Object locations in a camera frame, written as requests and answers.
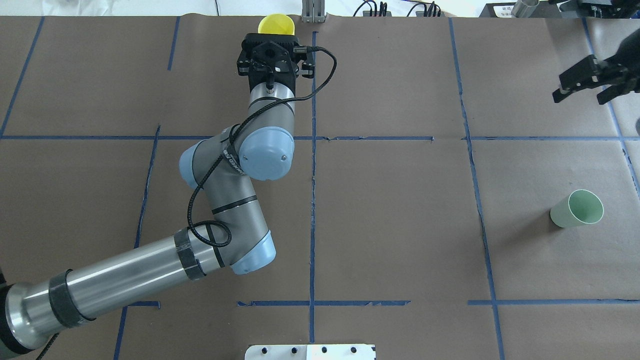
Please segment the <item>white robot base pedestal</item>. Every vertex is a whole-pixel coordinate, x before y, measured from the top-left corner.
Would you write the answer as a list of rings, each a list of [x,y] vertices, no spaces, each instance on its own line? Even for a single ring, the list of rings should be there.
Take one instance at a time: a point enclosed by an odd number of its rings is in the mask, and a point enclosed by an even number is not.
[[[373,344],[265,344],[251,345],[245,360],[376,360]]]

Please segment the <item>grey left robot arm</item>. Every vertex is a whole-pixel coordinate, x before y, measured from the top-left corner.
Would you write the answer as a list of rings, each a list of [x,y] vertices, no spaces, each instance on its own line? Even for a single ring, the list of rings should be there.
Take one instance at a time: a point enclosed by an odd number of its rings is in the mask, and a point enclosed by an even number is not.
[[[275,259],[253,181],[276,181],[294,160],[297,78],[313,79],[315,52],[295,35],[249,33],[237,59],[250,96],[242,123],[186,149],[179,173],[192,189],[185,226],[163,239],[78,269],[66,269],[38,284],[1,287],[1,358],[44,350],[64,330],[132,305],[188,281],[230,268],[258,271]]]

